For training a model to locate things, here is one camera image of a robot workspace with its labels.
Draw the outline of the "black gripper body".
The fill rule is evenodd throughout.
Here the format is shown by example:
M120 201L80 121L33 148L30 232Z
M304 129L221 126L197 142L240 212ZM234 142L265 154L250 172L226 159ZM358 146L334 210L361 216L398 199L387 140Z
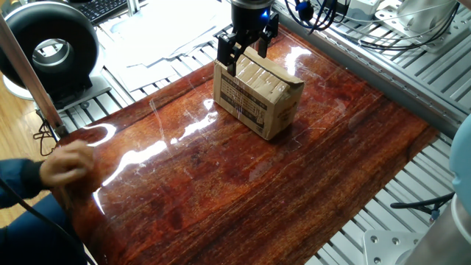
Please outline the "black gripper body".
M232 2L233 32L231 43L252 44L259 38L269 42L275 36L272 2Z

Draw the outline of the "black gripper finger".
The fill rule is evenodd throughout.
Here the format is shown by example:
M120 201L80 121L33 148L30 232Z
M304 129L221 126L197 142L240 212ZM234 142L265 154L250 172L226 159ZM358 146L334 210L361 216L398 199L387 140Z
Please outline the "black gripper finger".
M259 33L260 40L258 42L258 55L262 58L266 57L268 45L272 38L278 35L279 14L272 13L269 17L268 24Z
M218 36L217 60L227 67L232 77L236 75L236 65L239 57L251 44L248 32L234 32Z

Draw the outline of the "person's left hand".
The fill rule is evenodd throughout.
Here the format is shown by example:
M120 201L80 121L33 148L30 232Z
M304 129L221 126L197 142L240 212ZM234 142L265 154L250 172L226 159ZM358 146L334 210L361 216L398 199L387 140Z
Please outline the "person's left hand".
M64 186L93 170L93 147L74 141L56 148L40 166L40 181L47 188Z

